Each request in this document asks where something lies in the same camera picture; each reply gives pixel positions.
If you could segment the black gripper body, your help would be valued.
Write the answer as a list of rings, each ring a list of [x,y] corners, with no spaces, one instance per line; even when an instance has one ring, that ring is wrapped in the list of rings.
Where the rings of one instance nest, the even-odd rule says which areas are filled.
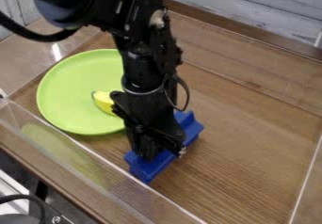
[[[164,150],[173,154],[183,147],[185,133],[175,119],[177,108],[177,85],[187,89],[179,76],[164,76],[160,84],[148,89],[140,88],[121,77],[123,91],[113,91],[109,96],[115,102],[113,113],[123,119],[131,149],[143,140],[153,140]]]

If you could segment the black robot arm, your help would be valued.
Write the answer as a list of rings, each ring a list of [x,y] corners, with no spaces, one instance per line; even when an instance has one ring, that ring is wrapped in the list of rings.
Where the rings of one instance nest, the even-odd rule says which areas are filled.
[[[175,113],[183,50],[171,34],[161,0],[33,0],[47,21],[60,31],[43,35],[0,12],[0,25],[20,37],[60,41],[84,26],[111,33],[123,63],[121,90],[111,92],[112,111],[123,119],[132,151],[152,160],[161,151],[180,156],[185,134]]]

